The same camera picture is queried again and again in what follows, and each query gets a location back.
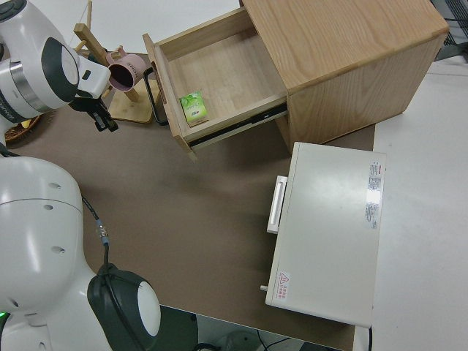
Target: green packet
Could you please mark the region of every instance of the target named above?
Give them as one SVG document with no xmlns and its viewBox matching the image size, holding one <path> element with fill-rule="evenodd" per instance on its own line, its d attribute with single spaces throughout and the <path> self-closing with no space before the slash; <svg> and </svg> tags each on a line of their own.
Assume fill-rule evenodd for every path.
<svg viewBox="0 0 468 351">
<path fill-rule="evenodd" d="M 185 119 L 189 126 L 208 120 L 205 104 L 203 103 L 202 93 L 196 91 L 179 99 L 184 110 Z"/>
</svg>

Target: brown table surface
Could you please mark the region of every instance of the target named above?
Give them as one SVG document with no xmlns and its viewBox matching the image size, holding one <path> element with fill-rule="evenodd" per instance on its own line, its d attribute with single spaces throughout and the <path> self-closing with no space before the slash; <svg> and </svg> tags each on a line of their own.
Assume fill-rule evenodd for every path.
<svg viewBox="0 0 468 351">
<path fill-rule="evenodd" d="M 98 132 L 69 107 L 12 150 L 66 169 L 110 233 L 110 261 L 150 281 L 161 304 L 351 350 L 354 327 L 265 304 L 276 236 L 266 232 L 277 175 L 290 155 L 267 123 L 208 146 L 193 163 L 156 123 Z M 374 129 L 333 142 L 372 149 Z M 84 211 L 84 250 L 103 251 Z"/>
</svg>

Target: wooden cabinet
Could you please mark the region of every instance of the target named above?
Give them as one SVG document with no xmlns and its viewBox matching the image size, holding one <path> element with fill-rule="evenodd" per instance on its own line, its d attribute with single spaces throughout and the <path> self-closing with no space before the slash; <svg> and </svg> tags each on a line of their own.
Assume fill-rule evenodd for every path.
<svg viewBox="0 0 468 351">
<path fill-rule="evenodd" d="M 161 42 L 145 34 L 174 138 L 193 153 L 255 124 L 325 143 L 403 112 L 448 32 L 427 0 L 245 0 Z M 201 91 L 209 120 L 179 98 Z"/>
</svg>

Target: red warning sticker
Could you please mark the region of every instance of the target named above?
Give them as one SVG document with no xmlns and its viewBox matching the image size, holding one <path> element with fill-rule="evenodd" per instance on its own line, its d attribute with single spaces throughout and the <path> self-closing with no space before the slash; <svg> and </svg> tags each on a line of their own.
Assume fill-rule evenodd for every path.
<svg viewBox="0 0 468 351">
<path fill-rule="evenodd" d="M 278 272 L 278 277 L 276 278 L 276 292 L 275 299 L 280 301 L 286 301 L 287 292 L 290 288 L 291 275 L 286 272 Z"/>
</svg>

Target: pink mug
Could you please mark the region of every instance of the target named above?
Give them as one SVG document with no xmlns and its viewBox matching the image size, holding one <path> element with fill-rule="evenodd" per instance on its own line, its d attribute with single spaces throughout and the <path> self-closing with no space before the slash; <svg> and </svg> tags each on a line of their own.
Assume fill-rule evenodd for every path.
<svg viewBox="0 0 468 351">
<path fill-rule="evenodd" d="M 110 70 L 109 83 L 117 90 L 129 91 L 143 77 L 146 64 L 139 55 L 126 53 L 123 48 L 119 48 L 117 51 L 121 58 L 113 58 L 113 53 L 106 55 Z"/>
</svg>

